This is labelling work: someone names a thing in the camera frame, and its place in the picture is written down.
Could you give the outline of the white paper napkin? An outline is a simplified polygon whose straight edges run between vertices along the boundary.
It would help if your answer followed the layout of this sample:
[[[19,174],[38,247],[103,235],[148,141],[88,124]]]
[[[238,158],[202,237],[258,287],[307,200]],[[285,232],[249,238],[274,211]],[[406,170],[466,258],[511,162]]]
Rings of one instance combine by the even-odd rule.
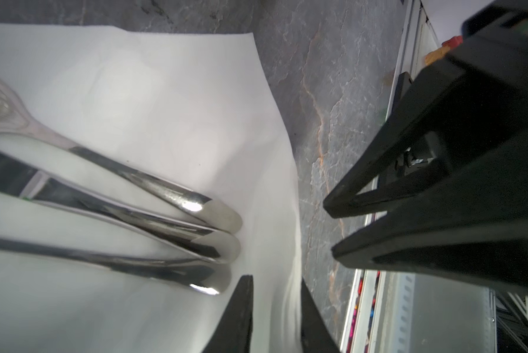
[[[239,213],[251,350],[301,351],[298,176],[252,35],[0,24],[0,80],[49,128]],[[201,352],[232,292],[0,252],[0,352]]]

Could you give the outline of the silver table knife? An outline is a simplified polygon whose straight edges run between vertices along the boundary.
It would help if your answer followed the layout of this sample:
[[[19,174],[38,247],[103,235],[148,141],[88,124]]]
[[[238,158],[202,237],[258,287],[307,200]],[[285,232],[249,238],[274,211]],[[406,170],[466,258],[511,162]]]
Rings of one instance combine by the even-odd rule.
[[[228,232],[118,202],[1,151],[0,193],[111,223],[211,263],[232,263],[241,252]]]

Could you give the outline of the silver fork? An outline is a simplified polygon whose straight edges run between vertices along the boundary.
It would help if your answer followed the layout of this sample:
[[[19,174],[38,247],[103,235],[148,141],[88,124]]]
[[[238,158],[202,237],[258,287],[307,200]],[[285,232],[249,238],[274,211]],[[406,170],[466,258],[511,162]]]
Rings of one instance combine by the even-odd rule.
[[[235,234],[243,226],[240,214],[224,202],[112,160],[40,123],[30,114],[18,94],[1,80],[0,134],[32,138],[81,157],[222,231]]]

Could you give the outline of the silver spoon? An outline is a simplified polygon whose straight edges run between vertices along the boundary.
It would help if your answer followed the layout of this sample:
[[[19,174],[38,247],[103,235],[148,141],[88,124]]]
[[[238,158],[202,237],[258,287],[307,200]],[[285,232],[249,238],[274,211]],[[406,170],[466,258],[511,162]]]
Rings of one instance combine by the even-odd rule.
[[[0,238],[0,251],[53,258],[81,263],[111,272],[174,282],[202,294],[216,296],[230,285],[231,270],[227,265],[215,265],[200,260],[160,260],[126,257],[62,247],[50,247]]]

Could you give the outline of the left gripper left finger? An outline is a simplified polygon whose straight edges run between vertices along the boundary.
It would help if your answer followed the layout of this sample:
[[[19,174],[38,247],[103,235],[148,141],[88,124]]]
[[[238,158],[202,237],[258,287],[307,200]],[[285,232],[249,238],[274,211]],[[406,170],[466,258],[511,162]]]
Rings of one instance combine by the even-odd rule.
[[[242,276],[203,353],[248,353],[251,346],[254,278]]]

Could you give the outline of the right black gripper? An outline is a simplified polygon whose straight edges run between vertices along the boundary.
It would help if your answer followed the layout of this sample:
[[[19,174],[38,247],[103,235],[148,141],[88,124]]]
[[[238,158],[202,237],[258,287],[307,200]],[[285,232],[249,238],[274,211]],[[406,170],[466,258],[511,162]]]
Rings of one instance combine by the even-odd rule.
[[[459,46],[419,73],[324,209],[333,219],[360,216],[425,192],[332,254],[350,269],[528,295],[528,130],[477,159],[528,127],[528,1],[495,1],[461,33]],[[399,158],[417,159],[418,141],[429,146],[420,166],[359,194]]]

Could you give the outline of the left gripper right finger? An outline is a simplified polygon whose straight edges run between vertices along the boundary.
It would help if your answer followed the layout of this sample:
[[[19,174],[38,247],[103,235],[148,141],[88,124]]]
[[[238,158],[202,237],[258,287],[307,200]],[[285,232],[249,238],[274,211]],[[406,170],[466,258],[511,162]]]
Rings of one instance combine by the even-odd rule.
[[[303,353],[340,353],[303,279],[301,298]]]

